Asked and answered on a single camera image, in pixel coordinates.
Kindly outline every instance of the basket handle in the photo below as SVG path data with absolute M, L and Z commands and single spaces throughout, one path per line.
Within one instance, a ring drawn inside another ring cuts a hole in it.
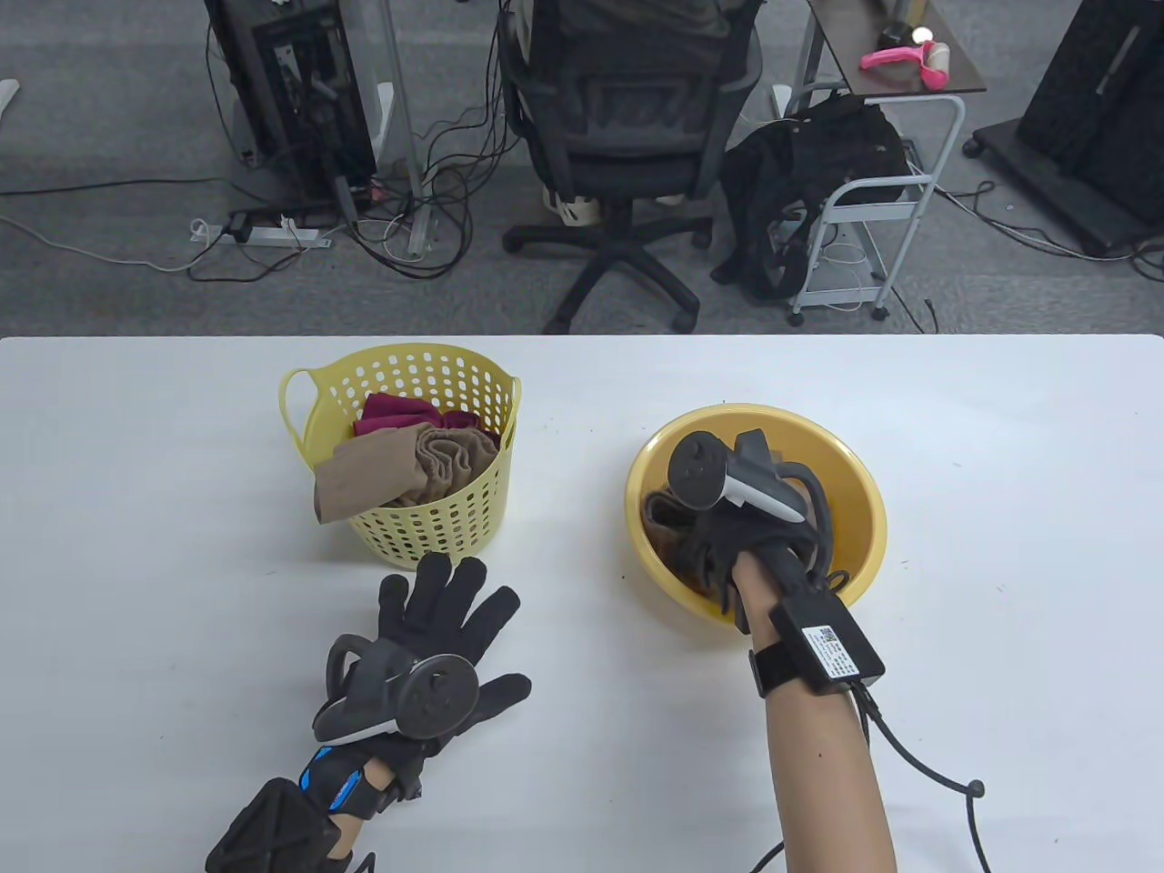
M 521 379 L 513 377 L 513 402 L 510 404 L 510 420 L 502 431 L 502 450 L 509 452 L 513 447 L 513 436 L 517 434 L 517 410 L 521 405 Z
M 283 424 L 286 426 L 288 433 L 291 434 L 291 439 L 294 440 L 296 448 L 299 449 L 299 454 L 303 456 L 303 460 L 306 461 L 307 447 L 304 445 L 303 436 L 296 430 L 296 426 L 291 423 L 291 413 L 288 412 L 288 386 L 291 384 L 291 379 L 300 372 L 306 372 L 311 376 L 311 381 L 315 382 L 315 372 L 306 367 L 297 367 L 284 376 L 283 382 L 279 383 L 279 412 L 283 413 Z M 319 390 L 318 383 L 315 384 L 315 390 Z

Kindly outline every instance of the office chair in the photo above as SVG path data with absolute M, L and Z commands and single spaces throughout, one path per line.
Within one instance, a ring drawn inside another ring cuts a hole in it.
M 618 262 L 636 268 L 679 305 L 675 332 L 695 329 L 698 298 L 645 247 L 689 233 L 695 248 L 707 249 L 711 219 L 634 225 L 633 203 L 674 194 L 702 199 L 711 190 L 728 137 L 760 78 L 753 30 L 760 2 L 747 0 L 734 12 L 726 40 L 707 40 L 634 28 L 565 37 L 558 0 L 538 0 L 528 63 L 514 16 L 499 14 L 508 123 L 526 141 L 538 176 L 560 198 L 592 197 L 603 207 L 598 226 L 519 226 L 502 236 L 510 254 L 537 242 L 594 253 L 542 333 L 569 333 L 587 296 Z

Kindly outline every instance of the black backpack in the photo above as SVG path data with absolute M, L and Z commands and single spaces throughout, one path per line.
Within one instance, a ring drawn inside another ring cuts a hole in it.
M 794 297 L 808 277 L 810 232 L 824 201 L 853 179 L 908 175 L 893 125 L 880 107 L 852 94 L 833 94 L 753 130 L 728 151 L 719 170 L 736 249 L 711 278 L 740 285 L 754 303 Z M 859 189 L 840 204 L 893 203 L 902 191 Z M 769 228 L 789 220 L 800 226 L 774 250 Z

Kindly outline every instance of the white table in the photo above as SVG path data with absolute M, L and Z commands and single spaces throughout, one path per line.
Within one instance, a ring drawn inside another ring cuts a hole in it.
M 324 659 L 384 574 L 320 528 L 279 377 L 368 339 L 0 342 L 2 868 L 197 873 L 313 751 Z M 1164 868 L 1164 343 L 1112 336 L 487 338 L 525 381 L 483 558 L 532 697 L 365 829 L 384 871 L 745 873 L 778 838 L 741 640 L 623 526 L 656 427 L 753 400 L 831 428 L 889 512 L 857 615 L 924 760 L 982 779 L 998 873 Z M 977 870 L 959 797 L 874 743 L 902 871 Z

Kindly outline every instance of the pink object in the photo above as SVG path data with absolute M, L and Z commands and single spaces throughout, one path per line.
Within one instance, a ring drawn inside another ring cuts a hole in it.
M 874 51 L 861 58 L 861 69 L 872 70 L 883 64 L 910 61 L 922 68 L 922 84 L 930 91 L 945 91 L 950 85 L 950 47 L 944 42 L 927 42 L 917 48 L 902 45 L 897 49 Z
M 363 417 L 353 425 L 356 436 L 385 427 L 412 427 L 428 424 L 433 427 L 464 428 L 481 426 L 481 418 L 471 412 L 450 410 L 441 413 L 428 400 L 419 397 L 393 397 L 386 393 L 368 396 Z

